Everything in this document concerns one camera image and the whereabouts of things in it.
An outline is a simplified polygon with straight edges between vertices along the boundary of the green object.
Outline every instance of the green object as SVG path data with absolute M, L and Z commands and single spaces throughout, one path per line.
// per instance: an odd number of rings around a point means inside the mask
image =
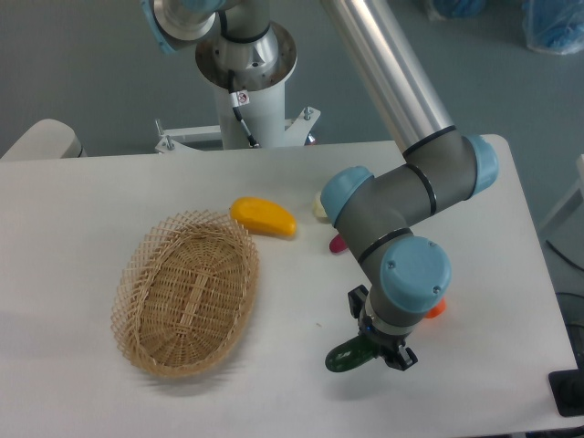
M 378 351 L 377 344 L 365 335 L 358 335 L 332 349 L 325 359 L 325 365 L 332 372 L 353 370 L 376 358 Z

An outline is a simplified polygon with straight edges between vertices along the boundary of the white chair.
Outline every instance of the white chair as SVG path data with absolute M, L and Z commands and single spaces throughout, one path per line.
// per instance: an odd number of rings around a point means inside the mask
M 32 126 L 0 162 L 87 157 L 75 132 L 60 121 L 45 119 Z
M 584 202 L 584 155 L 578 157 L 576 167 L 579 178 L 541 221 L 539 225 L 541 235 L 562 225 Z

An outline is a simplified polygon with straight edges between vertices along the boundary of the yellow object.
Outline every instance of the yellow object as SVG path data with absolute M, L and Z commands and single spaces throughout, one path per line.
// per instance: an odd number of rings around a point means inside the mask
M 277 203 L 261 198 L 239 198 L 231 206 L 231 217 L 249 231 L 294 235 L 296 219 Z

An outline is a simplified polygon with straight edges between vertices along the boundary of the silver metal tube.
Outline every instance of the silver metal tube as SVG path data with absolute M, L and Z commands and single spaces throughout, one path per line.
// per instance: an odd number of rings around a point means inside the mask
M 321 0 L 401 152 L 453 125 L 388 0 Z

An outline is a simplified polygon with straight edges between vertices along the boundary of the metal bracket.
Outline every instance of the metal bracket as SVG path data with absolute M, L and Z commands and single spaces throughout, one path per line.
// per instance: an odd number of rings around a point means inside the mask
M 367 290 L 367 288 L 363 285 L 355 287 L 347 294 L 349 297 L 350 314 L 355 319 L 359 318 L 359 315 L 363 310 L 363 306 L 365 306 L 365 300 L 367 299 L 368 294 L 369 290 Z
M 284 132 L 284 144 L 286 146 L 304 146 L 307 142 L 314 144 L 316 142 L 314 137 L 311 140 L 308 139 L 312 137 L 310 131 L 319 117 L 320 111 L 318 109 L 305 107 L 286 132 Z
M 405 341 L 398 345 L 397 349 L 381 347 L 380 356 L 385 360 L 385 364 L 396 370 L 406 371 L 412 365 L 418 363 L 418 358 L 412 349 L 405 346 Z
M 317 141 L 310 130 L 319 117 L 320 111 L 318 109 L 305 107 L 295 120 L 285 120 L 284 144 L 286 146 L 315 144 Z M 197 151 L 197 149 L 185 146 L 183 143 L 221 140 L 219 125 L 165 130 L 159 119 L 156 119 L 154 123 L 160 139 L 155 147 L 158 153 Z

